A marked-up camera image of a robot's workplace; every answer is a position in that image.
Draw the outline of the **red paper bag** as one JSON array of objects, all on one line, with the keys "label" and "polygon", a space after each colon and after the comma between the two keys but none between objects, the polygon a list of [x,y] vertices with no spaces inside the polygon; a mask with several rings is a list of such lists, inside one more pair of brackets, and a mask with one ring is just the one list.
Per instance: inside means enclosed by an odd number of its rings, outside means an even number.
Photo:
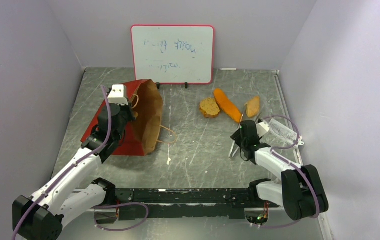
[{"label": "red paper bag", "polygon": [[[131,107],[135,119],[127,123],[123,143],[113,152],[114,156],[146,156],[155,150],[159,143],[163,100],[157,84],[150,79],[134,80],[122,83],[126,87],[128,105]],[[110,88],[102,88],[108,114],[110,107],[107,96]],[[90,128],[97,122],[96,114],[81,138],[82,141],[90,134]]]}]

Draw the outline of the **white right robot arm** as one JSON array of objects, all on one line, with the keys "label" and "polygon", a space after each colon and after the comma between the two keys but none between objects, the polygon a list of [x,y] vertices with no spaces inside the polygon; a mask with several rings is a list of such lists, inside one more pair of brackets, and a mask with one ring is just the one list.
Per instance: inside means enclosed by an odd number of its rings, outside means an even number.
[{"label": "white right robot arm", "polygon": [[248,202],[253,207],[274,203],[283,207],[293,221],[318,217],[328,211],[328,199],[316,167],[294,163],[261,142],[269,129],[262,120],[244,120],[231,136],[246,161],[265,168],[280,181],[278,184],[265,178],[251,182]]}]

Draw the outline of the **orange fake bread piece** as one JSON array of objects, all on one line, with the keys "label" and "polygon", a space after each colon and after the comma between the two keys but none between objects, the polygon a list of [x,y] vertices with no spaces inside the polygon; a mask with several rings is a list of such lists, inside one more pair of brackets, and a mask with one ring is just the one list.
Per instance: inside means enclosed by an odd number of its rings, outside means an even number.
[{"label": "orange fake bread piece", "polygon": [[220,108],[212,97],[204,98],[199,103],[199,110],[205,118],[216,118],[220,114]]}]

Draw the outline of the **orange fake bread slice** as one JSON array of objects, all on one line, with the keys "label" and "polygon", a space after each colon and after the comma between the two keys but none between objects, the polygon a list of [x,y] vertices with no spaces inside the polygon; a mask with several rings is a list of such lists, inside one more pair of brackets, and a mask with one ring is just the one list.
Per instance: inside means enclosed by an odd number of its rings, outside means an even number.
[{"label": "orange fake bread slice", "polygon": [[256,95],[250,100],[248,100],[244,105],[245,105],[245,113],[247,117],[253,118],[257,116],[260,112],[260,97]]}]

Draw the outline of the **orange fake baguette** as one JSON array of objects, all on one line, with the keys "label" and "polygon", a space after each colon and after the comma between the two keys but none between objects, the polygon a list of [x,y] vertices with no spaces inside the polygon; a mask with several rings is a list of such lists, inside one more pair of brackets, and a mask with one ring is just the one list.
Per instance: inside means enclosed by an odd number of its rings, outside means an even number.
[{"label": "orange fake baguette", "polygon": [[220,88],[215,88],[213,90],[213,96],[219,108],[233,121],[239,124],[241,122],[242,114],[237,106],[226,96],[225,92]]}]

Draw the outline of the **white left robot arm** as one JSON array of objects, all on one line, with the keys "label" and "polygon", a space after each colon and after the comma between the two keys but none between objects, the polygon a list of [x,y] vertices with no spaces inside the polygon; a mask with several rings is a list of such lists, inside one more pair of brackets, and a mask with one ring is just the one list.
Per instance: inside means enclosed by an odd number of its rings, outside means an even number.
[{"label": "white left robot arm", "polygon": [[113,206],[116,187],[102,178],[77,194],[72,192],[118,148],[125,126],[134,119],[126,98],[118,103],[107,101],[97,124],[68,164],[31,196],[14,200],[12,239],[20,235],[27,240],[55,240],[68,223],[90,208]]}]

